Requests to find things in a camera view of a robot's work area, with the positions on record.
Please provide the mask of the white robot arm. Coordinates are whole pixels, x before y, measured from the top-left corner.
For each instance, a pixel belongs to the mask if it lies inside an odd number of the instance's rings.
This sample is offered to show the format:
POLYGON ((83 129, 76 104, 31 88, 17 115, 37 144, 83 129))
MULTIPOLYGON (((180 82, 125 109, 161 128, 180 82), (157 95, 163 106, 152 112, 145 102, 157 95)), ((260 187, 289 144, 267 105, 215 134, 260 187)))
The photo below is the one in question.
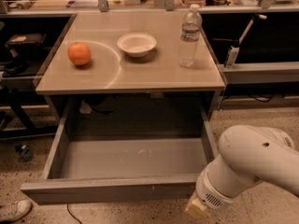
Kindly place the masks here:
POLYGON ((199 175, 185 212, 207 217, 263 182, 299 196, 299 152, 292 139, 276 128, 232 126, 221 134, 219 154, 199 175))

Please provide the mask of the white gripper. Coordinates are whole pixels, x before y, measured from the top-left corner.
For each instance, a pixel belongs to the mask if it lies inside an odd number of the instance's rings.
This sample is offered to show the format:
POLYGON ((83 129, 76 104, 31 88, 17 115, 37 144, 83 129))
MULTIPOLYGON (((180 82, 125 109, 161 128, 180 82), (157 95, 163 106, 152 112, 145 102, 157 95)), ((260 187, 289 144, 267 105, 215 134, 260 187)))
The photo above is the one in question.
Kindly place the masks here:
POLYGON ((234 203, 239 194, 240 182, 233 171, 206 167, 196 181, 185 212, 195 218, 209 217, 208 208, 222 211, 234 203))

